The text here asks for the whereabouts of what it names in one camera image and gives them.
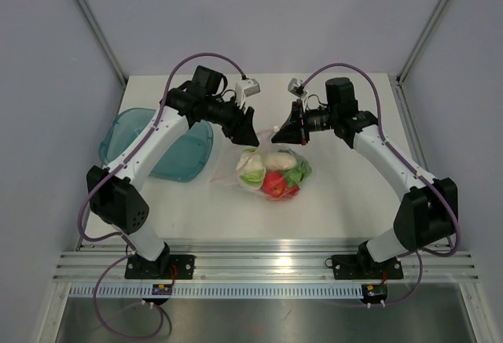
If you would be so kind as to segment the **red orange mango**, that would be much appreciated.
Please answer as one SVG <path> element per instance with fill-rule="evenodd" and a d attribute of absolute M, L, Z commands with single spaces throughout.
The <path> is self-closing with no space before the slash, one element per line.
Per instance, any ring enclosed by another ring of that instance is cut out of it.
<path fill-rule="evenodd" d="M 288 188 L 285 193 L 283 194 L 283 198 L 293 198 L 294 196 L 297 195 L 297 193 L 300 191 L 300 187 L 298 185 L 295 185 L 291 188 Z"/>

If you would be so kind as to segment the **green lettuce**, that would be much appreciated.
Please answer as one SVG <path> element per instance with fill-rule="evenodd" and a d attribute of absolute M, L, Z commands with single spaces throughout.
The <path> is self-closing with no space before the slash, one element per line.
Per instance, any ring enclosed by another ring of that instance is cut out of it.
<path fill-rule="evenodd" d="M 284 172 L 288 188 L 301 184 L 306 177 L 310 176 L 311 173 L 312 168 L 307 160 L 298 162 L 294 168 Z"/>

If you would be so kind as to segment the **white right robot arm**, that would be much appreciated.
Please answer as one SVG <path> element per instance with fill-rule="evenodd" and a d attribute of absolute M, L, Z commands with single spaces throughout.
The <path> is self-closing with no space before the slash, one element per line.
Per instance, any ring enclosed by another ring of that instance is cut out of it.
<path fill-rule="evenodd" d="M 331 130 L 374 166 L 400 200 L 390 229 L 361 243 L 355 254 L 332 256 L 336 279 L 401 279 L 400 256 L 458 234 L 455 182 L 436 178 L 398 151 L 379 119 L 358 107 L 354 85 L 347 77 L 325 82 L 327 102 L 317 109 L 306 107 L 309 95 L 299 79 L 290 81 L 288 91 L 296 100 L 272 137 L 274 143 L 305 145 L 315 131 Z"/>

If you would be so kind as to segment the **white cauliflower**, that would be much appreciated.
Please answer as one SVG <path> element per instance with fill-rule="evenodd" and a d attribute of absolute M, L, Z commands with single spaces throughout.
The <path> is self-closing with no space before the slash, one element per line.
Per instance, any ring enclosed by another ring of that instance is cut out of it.
<path fill-rule="evenodd" d="M 247 190 L 259 190 L 266 175 L 261 154 L 256 148 L 245 149 L 236 165 L 237 181 Z"/>

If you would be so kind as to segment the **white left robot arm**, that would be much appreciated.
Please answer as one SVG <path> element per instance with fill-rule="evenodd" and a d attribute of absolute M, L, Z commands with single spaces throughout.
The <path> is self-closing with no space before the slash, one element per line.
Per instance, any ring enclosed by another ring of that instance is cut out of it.
<path fill-rule="evenodd" d="M 168 88 L 160 107 L 141 134 L 105 168 L 92 167 L 86 181 L 90 210 L 122 235 L 131 253 L 127 278 L 171 278 L 174 260 L 168 244 L 148 221 L 149 206 L 141 195 L 145 180 L 170 147 L 200 121 L 221 126 L 234 144 L 258 146 L 253 127 L 254 109 L 244 100 L 260 92 L 257 80 L 243 77 L 230 100 L 218 88 L 226 77 L 198 66 L 192 79 Z"/>

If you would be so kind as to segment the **clear pink zip top bag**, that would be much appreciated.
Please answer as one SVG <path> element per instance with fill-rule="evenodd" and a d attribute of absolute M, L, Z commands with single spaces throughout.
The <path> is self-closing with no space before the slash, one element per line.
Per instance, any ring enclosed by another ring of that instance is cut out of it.
<path fill-rule="evenodd" d="M 235 190 L 241 190 L 241 191 L 248 192 L 250 194 L 255 194 L 257 196 L 263 197 L 263 198 L 271 200 L 271 201 L 291 200 L 292 198 L 287 199 L 287 198 L 283 198 L 283 196 L 279 199 L 273 199 L 271 197 L 267 197 L 260 189 L 255 190 L 255 191 L 247 190 L 247 189 L 243 188 L 239 184 L 239 182 L 237 181 L 236 165 L 240 159 L 241 153 L 245 149 L 256 148 L 259 151 L 259 153 L 261 154 L 262 158 L 263 158 L 263 155 L 267 154 L 267 153 L 286 152 L 286 153 L 290 153 L 291 155 L 295 156 L 297 159 L 297 163 L 302 160 L 307 160 L 304 156 L 297 153 L 295 150 L 291 149 L 289 146 L 287 146 L 285 144 L 272 143 L 271 138 L 278 131 L 279 131 L 278 126 L 272 128 L 272 129 L 266 129 L 266 130 L 260 131 L 257 134 L 258 139 L 259 139 L 259 146 L 258 147 L 239 146 L 236 144 L 230 144 L 227 147 L 225 147 L 222 154 L 220 155 L 218 164 L 217 164 L 215 172 L 210 180 L 210 183 L 215 184 L 217 186 L 232 187 Z M 267 172 L 279 172 L 284 176 L 285 171 L 271 171 L 271 170 L 266 169 L 266 173 Z M 298 185 L 300 187 L 300 190 L 303 188 L 303 184 L 306 182 L 306 180 L 309 177 L 310 176 L 306 177 L 303 180 L 303 182 Z"/>

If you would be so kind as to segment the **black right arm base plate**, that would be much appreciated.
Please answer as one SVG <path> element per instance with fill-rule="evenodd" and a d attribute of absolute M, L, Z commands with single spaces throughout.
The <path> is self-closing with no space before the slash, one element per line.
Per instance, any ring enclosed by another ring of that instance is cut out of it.
<path fill-rule="evenodd" d="M 404 274 L 396 259 L 383 263 L 361 264 L 356 254 L 336 254 L 325 259 L 335 280 L 402 280 Z"/>

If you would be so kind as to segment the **white eggplant green stem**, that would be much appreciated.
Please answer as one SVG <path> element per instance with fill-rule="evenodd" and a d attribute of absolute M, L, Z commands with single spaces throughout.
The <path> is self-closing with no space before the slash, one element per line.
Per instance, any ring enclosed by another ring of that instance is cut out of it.
<path fill-rule="evenodd" d="M 263 155 L 263 166 L 271 171 L 287 171 L 297 165 L 295 156 L 286 152 L 267 153 Z"/>

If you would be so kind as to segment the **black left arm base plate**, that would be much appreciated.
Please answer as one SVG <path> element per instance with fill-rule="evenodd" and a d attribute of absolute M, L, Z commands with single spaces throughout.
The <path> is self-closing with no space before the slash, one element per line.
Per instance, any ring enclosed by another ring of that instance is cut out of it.
<path fill-rule="evenodd" d="M 193 255 L 168 254 L 156 261 L 134 255 L 127 260 L 125 279 L 133 280 L 190 280 L 193 278 L 196 257 Z"/>

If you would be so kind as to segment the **red tomato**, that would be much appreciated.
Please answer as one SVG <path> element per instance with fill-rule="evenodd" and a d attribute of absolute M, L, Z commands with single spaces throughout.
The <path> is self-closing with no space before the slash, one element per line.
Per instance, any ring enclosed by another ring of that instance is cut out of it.
<path fill-rule="evenodd" d="M 260 190 L 267 196 L 273 199 L 279 199 L 287 190 L 287 183 L 284 176 L 275 171 L 270 171 L 265 174 L 263 184 Z"/>

